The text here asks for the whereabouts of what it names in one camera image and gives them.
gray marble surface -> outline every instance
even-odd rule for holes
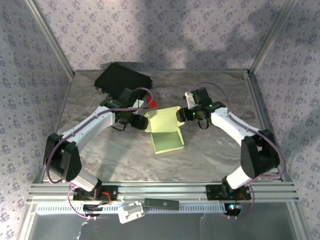
[[[186,107],[182,96],[196,83],[214,82],[229,96],[232,112],[259,127],[255,107],[242,73],[143,72],[153,80],[157,109]],[[71,85],[58,133],[88,117],[105,98],[94,88],[101,72],[77,72]],[[212,101],[226,104],[219,89],[206,85]],[[221,129],[207,130],[197,122],[181,127],[184,149],[155,154],[150,133],[127,127],[123,132],[103,130],[81,151],[83,167],[102,181],[221,181],[240,164],[240,147]]]

black box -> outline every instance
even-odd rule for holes
[[[143,206],[145,208],[176,210],[179,208],[179,201],[145,198]]]
[[[95,80],[94,86],[101,89],[103,93],[109,94],[113,99],[116,99],[125,88],[131,90],[141,87],[150,89],[152,80],[146,75],[120,66],[117,63],[111,63],[97,80]],[[144,90],[138,90],[138,99],[142,99],[146,93]]]

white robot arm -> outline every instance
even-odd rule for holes
[[[275,139],[271,131],[260,130],[245,123],[229,112],[221,102],[213,103],[204,87],[186,92],[185,99],[188,107],[181,108],[176,113],[179,122],[206,120],[207,128],[209,123],[215,125],[231,136],[241,147],[240,166],[222,180],[221,188],[224,195],[227,196],[280,164],[279,155],[275,149],[253,133],[259,132],[274,143]]]
[[[137,109],[144,105],[144,101],[132,97],[133,95],[135,95],[134,92],[126,88],[123,95],[116,100],[103,101],[90,116],[77,126],[61,135],[52,133],[47,139],[44,152],[43,165],[46,170],[89,193],[101,185],[97,177],[82,168],[80,152],[89,141],[115,122],[130,124],[139,130],[147,128],[148,119],[137,114]]]

patterned wallpaper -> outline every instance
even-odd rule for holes
[[[250,67],[283,0],[37,2],[74,71],[219,70]]]
[[[299,1],[256,77],[314,239],[320,239],[320,2]]]
[[[24,1],[0,9],[0,239],[14,239],[69,79]]]

yellow-green folded paper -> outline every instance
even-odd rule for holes
[[[155,154],[162,154],[173,150],[183,149],[185,146],[180,126],[185,124],[177,120],[176,113],[179,106],[147,112],[147,133],[151,133]]]

